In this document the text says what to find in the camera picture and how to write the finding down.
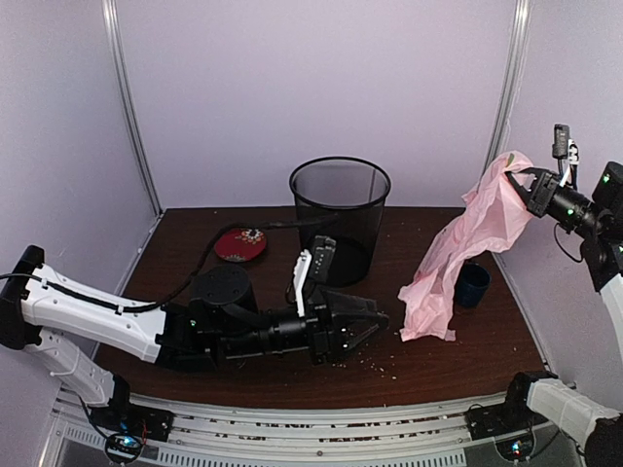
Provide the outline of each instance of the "metal frame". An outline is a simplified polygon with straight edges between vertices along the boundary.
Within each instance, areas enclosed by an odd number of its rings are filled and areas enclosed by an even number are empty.
[[[494,132],[489,143],[483,173],[485,173],[489,164],[499,155],[502,147],[505,145],[504,139],[507,136],[508,119],[519,92],[519,82],[526,61],[530,17],[531,0],[517,0],[502,92],[497,106]]]
[[[117,83],[119,85],[119,92],[121,93],[124,116],[126,117],[126,125],[128,127],[129,138],[132,143],[134,156],[136,157],[138,171],[145,190],[147,191],[147,196],[154,211],[154,215],[160,216],[163,213],[163,207],[158,199],[154,179],[149,168],[149,163],[147,162],[145,148],[143,146],[143,141],[138,128],[138,120],[136,119],[136,111],[134,109],[129,89],[126,59],[124,57],[121,32],[119,29],[119,22],[117,20],[117,2],[116,0],[102,0],[102,8],[106,34],[108,35],[108,42],[110,44],[110,52],[115,63],[115,71],[117,72]]]

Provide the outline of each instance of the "pink cloth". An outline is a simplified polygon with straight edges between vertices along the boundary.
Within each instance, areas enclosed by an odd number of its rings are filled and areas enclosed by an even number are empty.
[[[448,330],[452,318],[455,283],[463,262],[485,250],[509,249],[532,218],[504,172],[531,167],[523,154],[513,151],[495,159],[480,183],[463,195],[465,212],[433,240],[411,285],[398,299],[407,304],[402,341],[436,336],[455,340]]]

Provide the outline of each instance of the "black cup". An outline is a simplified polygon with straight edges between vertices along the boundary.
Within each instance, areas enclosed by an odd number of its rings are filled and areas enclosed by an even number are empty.
[[[491,275],[476,263],[466,263],[460,269],[455,286],[455,303],[464,308],[477,306],[491,284]]]

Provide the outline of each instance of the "brown table surface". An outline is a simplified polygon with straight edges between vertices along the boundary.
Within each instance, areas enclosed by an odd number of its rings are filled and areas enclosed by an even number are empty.
[[[368,276],[344,289],[377,300],[390,317],[360,354],[343,364],[314,367],[306,351],[222,362],[216,373],[182,374],[141,362],[103,345],[97,363],[124,377],[133,392],[177,401],[267,409],[345,409],[438,402],[504,391],[515,373],[542,364],[524,318],[487,253],[478,262],[493,281],[481,304],[456,314],[455,342],[426,337],[402,342],[404,304],[396,298],[409,284],[428,245],[456,208],[385,209]],[[132,275],[125,295],[155,300],[175,287],[197,261],[205,243],[234,221],[292,218],[292,208],[170,209]],[[285,305],[283,291],[299,253],[295,231],[268,232],[269,246],[244,264],[260,308]],[[220,260],[213,255],[209,265]],[[185,304],[188,295],[180,296]]]

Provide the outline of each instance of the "lavender wall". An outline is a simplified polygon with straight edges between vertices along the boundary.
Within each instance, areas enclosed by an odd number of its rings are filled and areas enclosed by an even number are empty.
[[[0,6],[0,272],[28,243],[113,291],[153,217],[131,155],[101,2]],[[58,382],[0,347],[0,463],[36,465]]]
[[[555,168],[555,123],[571,126],[580,148],[579,189],[587,196],[610,160],[622,162],[623,15],[620,2],[539,0],[526,71],[510,120],[508,149]],[[623,364],[614,331],[585,264],[556,246],[551,220],[533,220],[503,255],[553,369],[603,404],[623,410]],[[579,241],[565,238],[577,253]]]
[[[487,153],[514,3],[120,0],[164,206],[289,204],[292,169],[327,154],[380,164],[391,204],[462,205]]]

